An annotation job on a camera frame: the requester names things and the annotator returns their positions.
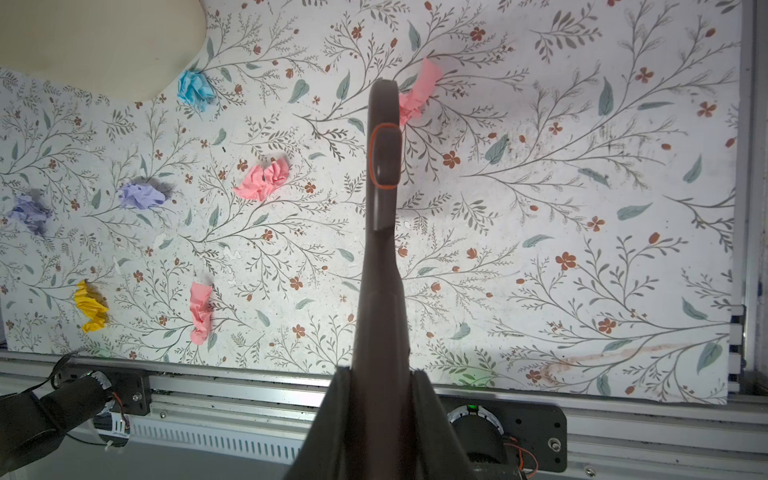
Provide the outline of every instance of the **orange outline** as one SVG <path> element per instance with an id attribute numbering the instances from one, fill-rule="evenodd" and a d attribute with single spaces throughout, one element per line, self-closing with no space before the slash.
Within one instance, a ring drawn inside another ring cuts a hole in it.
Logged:
<path id="1" fill-rule="evenodd" d="M 368 176 L 379 190 L 394 190 L 398 185 L 400 185 L 400 177 L 402 176 L 402 172 L 397 172 L 397 182 L 394 185 L 379 185 L 379 182 L 376 181 L 376 176 L 373 174 L 373 141 L 376 139 L 376 133 L 378 133 L 381 127 L 394 127 L 400 131 L 399 125 L 391 123 L 378 124 L 376 125 L 376 128 L 373 129 L 373 132 L 371 133 L 371 143 L 368 146 Z M 402 132 L 400 133 L 400 141 L 402 141 Z"/>

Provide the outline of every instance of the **screw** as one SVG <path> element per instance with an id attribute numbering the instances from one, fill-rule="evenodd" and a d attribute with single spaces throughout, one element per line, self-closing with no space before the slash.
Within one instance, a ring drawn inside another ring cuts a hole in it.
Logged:
<path id="1" fill-rule="evenodd" d="M 557 439 L 549 439 L 548 445 L 549 445 L 549 448 L 555 453 L 560 452 L 560 450 L 562 449 L 560 440 L 557 440 Z"/>

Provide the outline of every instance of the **floral pattern surface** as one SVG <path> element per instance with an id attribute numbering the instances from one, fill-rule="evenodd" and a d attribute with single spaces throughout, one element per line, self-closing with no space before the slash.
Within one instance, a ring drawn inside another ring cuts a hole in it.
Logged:
<path id="1" fill-rule="evenodd" d="M 331 373 L 364 249 L 367 96 L 443 70 L 403 130 L 396 255 L 435 382 L 723 403 L 739 2 L 206 0 L 176 85 L 116 101 L 0 70 L 13 350 Z M 232 188 L 284 155 L 263 203 Z M 168 201 L 123 210 L 128 181 Z M 8 219 L 31 193 L 41 237 Z M 109 307 L 81 330 L 76 285 Z M 189 289 L 214 286 L 190 342 Z"/>

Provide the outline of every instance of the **crumpled paper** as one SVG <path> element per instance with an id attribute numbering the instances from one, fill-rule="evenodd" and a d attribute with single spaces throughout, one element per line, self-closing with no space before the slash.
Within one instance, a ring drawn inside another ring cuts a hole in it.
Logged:
<path id="1" fill-rule="evenodd" d="M 205 75 L 199 71 L 187 70 L 179 77 L 179 100 L 205 111 L 205 105 L 216 98 L 213 88 Z"/>
<path id="2" fill-rule="evenodd" d="M 421 107 L 435 91 L 435 83 L 442 78 L 440 67 L 428 58 L 422 60 L 422 70 L 407 94 L 400 94 L 400 127 L 412 118 L 421 118 Z"/>
<path id="3" fill-rule="evenodd" d="M 74 304 L 90 319 L 83 325 L 84 332 L 95 332 L 104 328 L 107 321 L 104 314 L 109 309 L 101 305 L 94 298 L 94 295 L 88 292 L 88 285 L 86 285 L 85 280 L 78 283 L 78 289 L 74 292 Z"/>
<path id="4" fill-rule="evenodd" d="M 150 207 L 162 205 L 165 195 L 157 191 L 150 184 L 127 184 L 120 189 L 120 202 L 123 208 L 137 208 L 146 210 Z"/>
<path id="5" fill-rule="evenodd" d="M 45 221 L 51 217 L 51 212 L 38 207 L 29 195 L 19 195 L 16 197 L 16 206 L 8 216 L 22 222 L 34 235 L 42 235 Z"/>
<path id="6" fill-rule="evenodd" d="M 210 334 L 210 307 L 208 298 L 214 290 L 212 286 L 193 282 L 190 289 L 190 311 L 194 330 L 190 333 L 190 339 L 195 345 L 203 345 Z"/>
<path id="7" fill-rule="evenodd" d="M 235 195 L 245 200 L 258 200 L 263 202 L 278 187 L 283 186 L 288 180 L 288 162 L 280 158 L 266 169 L 257 165 L 250 169 L 239 187 L 233 189 Z"/>

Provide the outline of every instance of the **orange-rimmed pad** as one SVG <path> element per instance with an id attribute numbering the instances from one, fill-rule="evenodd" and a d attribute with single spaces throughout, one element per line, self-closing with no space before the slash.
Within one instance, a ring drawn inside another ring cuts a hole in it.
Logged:
<path id="1" fill-rule="evenodd" d="M 374 170 L 376 156 L 378 170 Z M 380 190 L 392 190 L 400 183 L 400 157 L 402 156 L 402 132 L 400 126 L 391 123 L 376 125 L 368 146 L 368 172 L 371 181 Z"/>

